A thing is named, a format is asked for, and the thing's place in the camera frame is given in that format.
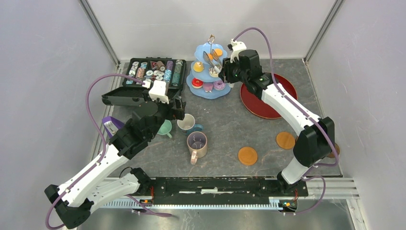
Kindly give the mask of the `white mug blue handle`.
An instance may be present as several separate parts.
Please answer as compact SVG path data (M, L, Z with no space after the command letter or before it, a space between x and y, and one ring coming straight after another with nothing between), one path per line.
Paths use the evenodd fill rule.
M203 126L195 123L195 118L191 114L185 114L182 120L177 120L177 126L185 135L195 131L202 131Z

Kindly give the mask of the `mint green cup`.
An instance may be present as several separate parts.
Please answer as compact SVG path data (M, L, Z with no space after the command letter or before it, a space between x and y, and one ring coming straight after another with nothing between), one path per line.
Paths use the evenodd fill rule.
M171 130L172 130L171 121L165 120L164 123L161 125L160 129L158 130L157 134L172 138L172 135L170 133Z

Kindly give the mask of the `purple sprinkled donut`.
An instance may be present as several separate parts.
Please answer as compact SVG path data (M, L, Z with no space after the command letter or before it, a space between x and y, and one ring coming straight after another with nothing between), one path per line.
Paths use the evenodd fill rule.
M213 82L213 88L217 91L221 91L226 87L226 84L222 80Z

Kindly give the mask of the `round orange waffle cookie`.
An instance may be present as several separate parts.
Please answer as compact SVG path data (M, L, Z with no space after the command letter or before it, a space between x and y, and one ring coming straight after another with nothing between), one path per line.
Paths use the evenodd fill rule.
M216 48L216 49L212 49L211 54L214 58L220 58L223 54L222 49Z

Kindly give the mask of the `red frosted donut cake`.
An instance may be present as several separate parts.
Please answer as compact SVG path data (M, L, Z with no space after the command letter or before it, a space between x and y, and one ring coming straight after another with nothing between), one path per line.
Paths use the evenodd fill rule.
M204 82L197 78L192 79L192 87L195 89L202 88L203 84L204 84Z

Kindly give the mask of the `white chocolate drizzled donut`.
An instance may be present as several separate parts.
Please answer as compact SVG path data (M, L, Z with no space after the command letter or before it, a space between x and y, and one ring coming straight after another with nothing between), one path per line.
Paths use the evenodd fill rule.
M218 72L214 68L209 68L209 75L213 78L218 78Z

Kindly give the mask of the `rose gold marble mug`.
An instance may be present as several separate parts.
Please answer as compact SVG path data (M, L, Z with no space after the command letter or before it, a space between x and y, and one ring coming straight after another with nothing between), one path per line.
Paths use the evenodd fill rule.
M200 131L192 132L187 137L187 146L189 148L192 165L195 165L198 159L204 157L208 151L207 136Z

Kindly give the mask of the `pink mousse cake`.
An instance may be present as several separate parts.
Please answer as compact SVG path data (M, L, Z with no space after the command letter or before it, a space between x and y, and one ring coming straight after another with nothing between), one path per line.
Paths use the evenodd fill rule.
M214 85L213 85L212 82L205 82L205 83L203 84L203 90L204 90L205 92L212 92L213 88L214 88Z

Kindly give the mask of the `blue three-tier cake stand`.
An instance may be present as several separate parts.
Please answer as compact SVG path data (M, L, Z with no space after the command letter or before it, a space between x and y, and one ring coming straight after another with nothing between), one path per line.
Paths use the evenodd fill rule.
M203 58L203 52L206 51L207 53L210 54L212 49L222 49L223 54L220 57L220 61L222 62L224 58L227 57L227 52L225 51L225 49L220 45L220 44L216 44L215 43L215 36L214 35L210 35L209 39L207 40L206 43L202 44L202 45L198 45L194 56L195 56L195 61L191 63L191 71L190 74L188 75L187 79L186 79L186 83L188 85L188 87L190 88L192 94L205 98L205 99L217 99L219 97L225 96L228 93L230 93L231 91L231 87L229 86L229 84L226 84L226 87L221 90L221 91L217 91L213 88L212 92L205 92L202 88L199 89L195 89L192 87L192 79L193 78L197 78L201 81L205 82L215 82L218 80L221 80L219 77L218 78L213 78L209 75L209 68L211 68L211 66L205 62L204 58ZM193 70L193 65L196 61L200 61L204 64L204 70L202 72L195 72Z

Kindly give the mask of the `yellow mousse cake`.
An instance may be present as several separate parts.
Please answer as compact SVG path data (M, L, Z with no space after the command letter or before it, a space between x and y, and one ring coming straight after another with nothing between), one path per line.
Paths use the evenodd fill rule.
M204 64L200 61L196 61L193 65L193 70L195 72L202 72L204 70Z

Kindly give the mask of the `tan wooden coaster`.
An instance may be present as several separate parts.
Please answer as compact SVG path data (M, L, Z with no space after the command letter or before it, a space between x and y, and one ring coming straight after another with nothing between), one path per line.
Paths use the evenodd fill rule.
M295 137L289 132L280 132L276 136L276 143L280 148L289 150L295 146Z

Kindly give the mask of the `light orange wooden coaster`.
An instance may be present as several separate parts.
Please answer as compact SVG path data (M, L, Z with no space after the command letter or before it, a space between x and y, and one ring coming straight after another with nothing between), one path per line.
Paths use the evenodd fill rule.
M255 164L258 160L258 154L252 147L242 147L237 156L239 161L247 166Z

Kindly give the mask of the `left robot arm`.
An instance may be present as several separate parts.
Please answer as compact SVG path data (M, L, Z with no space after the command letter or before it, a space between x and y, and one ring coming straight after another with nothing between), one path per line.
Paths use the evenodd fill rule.
M149 100L140 103L132 117L116 131L101 153L74 177L61 185L51 184L45 194L61 219L62 226L74 229L101 206L126 195L145 195L150 179L141 169L100 185L113 171L130 161L156 137L166 120L183 120L186 102L175 96L169 103Z

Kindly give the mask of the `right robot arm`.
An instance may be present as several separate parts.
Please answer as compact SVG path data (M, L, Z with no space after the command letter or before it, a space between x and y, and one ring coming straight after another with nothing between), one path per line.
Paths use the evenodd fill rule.
M224 58L219 77L227 83L244 83L249 93L272 107L295 131L293 159L278 174L276 183L281 195L290 195L296 189L295 183L335 149L333 120L306 109L276 80L274 73L263 72L255 50L246 49L236 57Z

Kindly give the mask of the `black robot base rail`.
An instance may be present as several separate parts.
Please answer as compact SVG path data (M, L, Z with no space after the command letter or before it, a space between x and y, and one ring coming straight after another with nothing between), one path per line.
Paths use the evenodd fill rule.
M278 210L293 212L302 200L359 199L350 178L315 178L282 190L273 177L155 177L148 191L133 195L159 209Z

